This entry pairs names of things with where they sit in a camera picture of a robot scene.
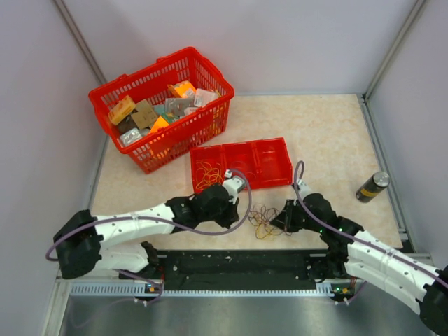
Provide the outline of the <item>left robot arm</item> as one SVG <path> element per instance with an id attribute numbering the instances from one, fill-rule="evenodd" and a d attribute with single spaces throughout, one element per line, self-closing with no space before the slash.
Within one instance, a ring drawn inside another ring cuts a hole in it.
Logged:
<path id="1" fill-rule="evenodd" d="M 158 272 L 160 261 L 147 237 L 194 232 L 207 221 L 230 228 L 239 220 L 239 193 L 244 187 L 235 177 L 134 213 L 92 216 L 88 210 L 79 211 L 53 237 L 62 278 L 116 270 L 122 279 L 149 279 Z"/>

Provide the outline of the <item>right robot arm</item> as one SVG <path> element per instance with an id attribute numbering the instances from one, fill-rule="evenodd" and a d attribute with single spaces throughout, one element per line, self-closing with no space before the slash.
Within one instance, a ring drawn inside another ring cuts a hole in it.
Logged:
<path id="1" fill-rule="evenodd" d="M 339 216 L 319 193 L 287 199 L 271 224 L 285 232 L 317 232 L 335 277 L 356 277 L 393 296 L 437 335 L 447 334 L 447 269 L 419 262 Z"/>

